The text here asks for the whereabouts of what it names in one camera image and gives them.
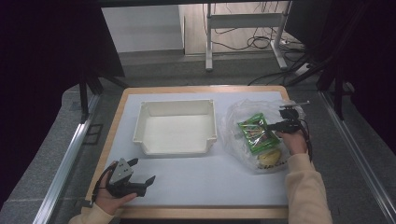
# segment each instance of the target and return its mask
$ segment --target plastic bag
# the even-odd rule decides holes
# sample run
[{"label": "plastic bag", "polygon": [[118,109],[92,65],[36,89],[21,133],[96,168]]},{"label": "plastic bag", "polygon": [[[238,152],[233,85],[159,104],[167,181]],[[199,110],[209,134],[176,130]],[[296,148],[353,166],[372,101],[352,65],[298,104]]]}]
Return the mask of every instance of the plastic bag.
[{"label": "plastic bag", "polygon": [[[271,174],[285,169],[290,153],[282,139],[278,139],[272,132],[263,133],[262,130],[258,129],[254,132],[262,132],[259,136],[265,136],[262,139],[263,141],[271,140],[265,142],[266,144],[254,145],[248,140],[254,134],[247,133],[248,129],[244,130],[241,125],[264,119],[265,124],[262,123],[261,125],[265,127],[266,124],[283,121],[279,113],[279,110],[282,109],[280,106],[290,104],[294,104],[294,102],[244,100],[231,105],[228,108],[227,115],[221,118],[219,125],[219,137],[224,149],[256,174]],[[299,118],[303,119],[304,111],[299,106],[294,108],[298,111]]]}]

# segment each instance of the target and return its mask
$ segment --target green snack package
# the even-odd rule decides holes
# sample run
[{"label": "green snack package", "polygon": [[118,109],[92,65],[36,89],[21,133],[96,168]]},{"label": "green snack package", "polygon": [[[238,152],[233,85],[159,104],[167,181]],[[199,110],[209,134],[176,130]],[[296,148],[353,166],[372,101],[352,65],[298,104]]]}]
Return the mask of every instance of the green snack package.
[{"label": "green snack package", "polygon": [[273,132],[265,130],[267,123],[263,113],[255,114],[250,119],[238,123],[238,126],[244,133],[252,154],[271,149],[280,142]]}]

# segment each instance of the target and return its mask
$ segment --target human arm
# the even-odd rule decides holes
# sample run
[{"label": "human arm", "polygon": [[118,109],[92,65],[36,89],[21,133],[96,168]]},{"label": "human arm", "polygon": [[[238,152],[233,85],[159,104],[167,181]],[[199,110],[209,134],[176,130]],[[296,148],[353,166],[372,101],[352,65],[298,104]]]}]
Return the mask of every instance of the human arm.
[{"label": "human arm", "polygon": [[122,198],[114,198],[106,189],[107,172],[102,178],[96,201],[87,214],[80,214],[70,219],[69,224],[107,224],[113,219],[118,208],[136,197],[136,194],[128,194]]},{"label": "human arm", "polygon": [[303,134],[278,133],[290,150],[290,173],[286,176],[289,198],[289,224],[332,223],[326,189],[321,174],[306,154]]}]

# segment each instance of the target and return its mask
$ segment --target wooden floor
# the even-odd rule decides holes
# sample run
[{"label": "wooden floor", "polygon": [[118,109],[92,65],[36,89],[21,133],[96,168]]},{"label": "wooden floor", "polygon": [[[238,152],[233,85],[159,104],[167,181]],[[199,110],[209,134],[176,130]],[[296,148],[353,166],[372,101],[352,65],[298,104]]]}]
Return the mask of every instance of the wooden floor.
[{"label": "wooden floor", "polygon": [[[223,3],[212,4],[211,11],[212,14],[280,13],[285,5],[286,2]],[[185,54],[193,55],[205,53],[207,4],[183,5],[180,6],[180,12],[184,15],[185,22]],[[248,41],[251,43],[252,39],[250,38],[253,36],[265,36],[270,39],[276,36],[276,32],[272,31],[271,28],[239,28],[226,32],[229,30],[230,29],[212,30],[213,52],[270,50],[270,47],[265,49],[245,48],[248,45]],[[292,36],[286,33],[284,33],[283,36],[287,39],[292,39]],[[257,40],[255,44],[262,48],[268,45],[268,41]]]}]

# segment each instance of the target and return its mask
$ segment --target beige sleeve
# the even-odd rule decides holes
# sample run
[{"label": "beige sleeve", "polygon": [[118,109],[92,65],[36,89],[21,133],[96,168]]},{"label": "beige sleeve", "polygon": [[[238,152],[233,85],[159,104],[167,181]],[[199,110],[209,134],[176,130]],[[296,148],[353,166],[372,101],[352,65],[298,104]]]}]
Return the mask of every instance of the beige sleeve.
[{"label": "beige sleeve", "polygon": [[69,224],[108,224],[113,216],[103,211],[96,203],[88,214],[81,214],[70,219]]},{"label": "beige sleeve", "polygon": [[323,180],[306,154],[296,154],[288,160],[286,176],[289,198],[289,224],[332,223]]}]

